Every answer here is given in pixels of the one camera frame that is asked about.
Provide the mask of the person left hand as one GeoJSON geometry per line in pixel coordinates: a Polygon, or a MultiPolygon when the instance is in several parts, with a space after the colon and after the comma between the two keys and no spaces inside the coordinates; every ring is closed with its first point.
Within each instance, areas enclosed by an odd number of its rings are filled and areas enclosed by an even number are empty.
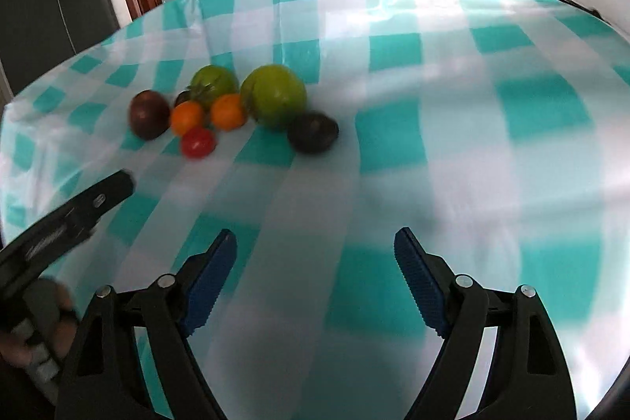
{"type": "MultiPolygon", "coordinates": [[[[69,289],[49,278],[41,278],[27,289],[24,301],[31,310],[34,325],[63,360],[76,336],[79,320],[69,289]]],[[[17,368],[28,367],[34,352],[26,338],[1,333],[1,360],[17,368]]]]}

